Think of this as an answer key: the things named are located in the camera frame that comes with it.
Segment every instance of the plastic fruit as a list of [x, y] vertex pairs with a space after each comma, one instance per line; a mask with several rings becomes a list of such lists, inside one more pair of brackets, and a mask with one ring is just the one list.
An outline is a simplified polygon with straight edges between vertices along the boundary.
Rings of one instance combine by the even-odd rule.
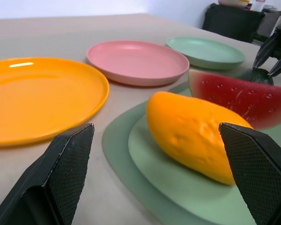
[[190, 71], [189, 87], [193, 97], [233, 110], [255, 129], [281, 123], [281, 87], [198, 70]]
[[234, 184], [218, 127], [228, 122], [251, 128], [238, 114], [198, 98], [157, 92], [148, 101], [147, 121], [171, 158], [218, 182]]

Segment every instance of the orange plate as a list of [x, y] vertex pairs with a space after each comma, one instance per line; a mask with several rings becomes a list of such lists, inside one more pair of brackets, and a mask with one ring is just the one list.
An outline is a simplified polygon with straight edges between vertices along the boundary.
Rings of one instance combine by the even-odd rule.
[[109, 84], [97, 69], [54, 58], [0, 61], [0, 146], [51, 138], [87, 121]]

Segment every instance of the textured gripper pad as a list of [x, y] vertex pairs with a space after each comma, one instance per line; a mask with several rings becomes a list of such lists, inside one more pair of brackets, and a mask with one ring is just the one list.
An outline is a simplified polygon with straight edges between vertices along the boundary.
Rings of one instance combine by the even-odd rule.
[[234, 180], [256, 224], [277, 224], [281, 215], [281, 148], [268, 135], [245, 127], [222, 123], [220, 133]]
[[93, 135], [87, 129], [80, 132], [71, 137], [48, 180], [49, 192], [64, 225], [72, 223], [88, 168]]

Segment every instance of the watermelon slice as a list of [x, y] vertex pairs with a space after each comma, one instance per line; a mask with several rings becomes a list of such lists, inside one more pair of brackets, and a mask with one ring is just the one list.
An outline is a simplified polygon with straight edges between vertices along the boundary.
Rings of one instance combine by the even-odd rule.
[[193, 97], [235, 111], [255, 129], [281, 123], [281, 87], [190, 70]]

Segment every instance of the stacked plates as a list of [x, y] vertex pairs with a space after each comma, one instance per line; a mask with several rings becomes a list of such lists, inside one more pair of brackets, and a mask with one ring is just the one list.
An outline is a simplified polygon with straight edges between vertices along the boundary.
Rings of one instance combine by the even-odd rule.
[[244, 8], [248, 5], [250, 0], [218, 0], [218, 2], [220, 5]]

